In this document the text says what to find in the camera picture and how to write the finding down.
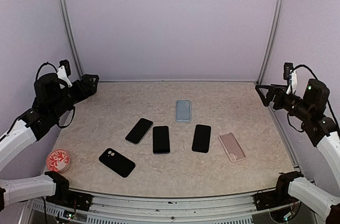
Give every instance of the marble-patterned table surface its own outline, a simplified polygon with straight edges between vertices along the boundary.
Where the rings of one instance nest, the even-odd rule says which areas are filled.
[[[192,121],[175,121],[176,100],[191,100]],[[171,153],[152,153],[152,129],[138,146],[125,136],[140,118],[169,127]],[[211,126],[207,154],[191,150],[196,124]],[[218,135],[232,132],[247,158],[231,163]],[[96,193],[144,197],[228,195],[275,187],[279,172],[292,171],[281,137],[252,83],[100,83],[76,105],[72,124],[54,149],[71,156],[63,174],[70,187]],[[135,162],[122,178],[98,157],[113,148]]]

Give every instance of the ventilation grille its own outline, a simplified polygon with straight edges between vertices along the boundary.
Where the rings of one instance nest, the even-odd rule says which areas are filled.
[[[125,221],[122,222],[122,221],[118,221],[118,220],[112,220],[112,219],[106,219],[106,218],[103,218],[103,217],[89,216],[88,215],[86,223],[88,223],[88,224],[134,224],[134,223],[137,223],[137,222],[134,222],[134,223],[125,222]],[[222,222],[200,222],[200,223],[206,223],[206,224],[253,224],[253,219],[251,217],[244,217],[244,218],[237,218],[237,219],[232,219],[232,220],[222,221]]]
[[[44,212],[44,204],[37,202],[35,200],[32,203],[32,208],[34,210],[39,211],[39,212]],[[46,205],[46,213],[48,215],[53,215],[53,216],[58,216],[58,213],[59,213],[59,216],[63,215],[63,211],[61,211],[61,210],[59,210],[55,207],[49,207],[48,205]]]

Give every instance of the phone screen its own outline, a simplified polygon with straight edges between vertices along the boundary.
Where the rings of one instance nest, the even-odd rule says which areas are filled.
[[[152,125],[152,121],[141,118],[133,129],[131,129],[125,139],[133,144],[139,144]]]
[[[192,151],[207,153],[209,151],[211,127],[196,125],[193,136]]]
[[[153,131],[154,154],[170,153],[169,128],[168,126],[154,127]]]

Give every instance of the wall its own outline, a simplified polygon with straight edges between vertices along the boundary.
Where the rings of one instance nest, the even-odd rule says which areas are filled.
[[[66,0],[102,81],[256,81],[276,0]]]
[[[1,0],[0,6],[0,134],[13,120],[31,107],[33,82],[39,66],[46,61],[71,62],[58,0]],[[45,159],[59,130],[53,128],[36,144],[26,148],[1,173],[2,179],[41,174]],[[1,224],[17,223],[19,205],[0,213]]]
[[[340,0],[284,0],[276,42],[264,84],[283,84],[283,64],[306,64],[330,89],[330,102],[340,118],[339,64],[340,64]],[[303,68],[298,70],[299,88],[303,96],[307,81],[312,76]],[[323,156],[305,134],[289,127],[286,112],[276,117],[297,155],[303,173],[314,178],[318,186],[340,196],[335,178]],[[300,122],[291,119],[297,127]]]

